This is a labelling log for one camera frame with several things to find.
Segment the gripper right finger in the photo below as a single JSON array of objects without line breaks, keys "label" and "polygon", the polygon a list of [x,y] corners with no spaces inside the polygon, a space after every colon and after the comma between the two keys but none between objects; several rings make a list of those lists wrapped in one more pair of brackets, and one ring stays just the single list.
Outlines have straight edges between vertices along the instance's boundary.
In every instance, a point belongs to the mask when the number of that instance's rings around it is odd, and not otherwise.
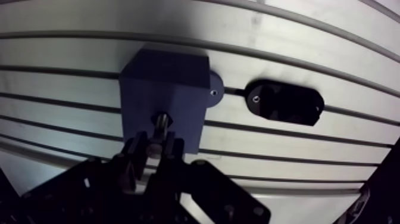
[{"label": "gripper right finger", "polygon": [[161,160],[145,190],[146,223],[195,223],[181,205],[189,194],[214,223],[269,223],[271,211],[210,162],[183,161],[184,141],[173,132],[157,135]]}]

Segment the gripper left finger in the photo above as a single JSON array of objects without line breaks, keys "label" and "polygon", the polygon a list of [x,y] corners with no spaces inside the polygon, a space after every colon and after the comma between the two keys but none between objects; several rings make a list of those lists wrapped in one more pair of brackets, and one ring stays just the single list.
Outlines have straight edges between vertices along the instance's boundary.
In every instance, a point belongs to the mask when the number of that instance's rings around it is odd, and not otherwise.
[{"label": "gripper left finger", "polygon": [[137,223],[137,182],[146,165],[148,136],[139,132],[110,161],[81,162],[25,193],[33,223]]}]

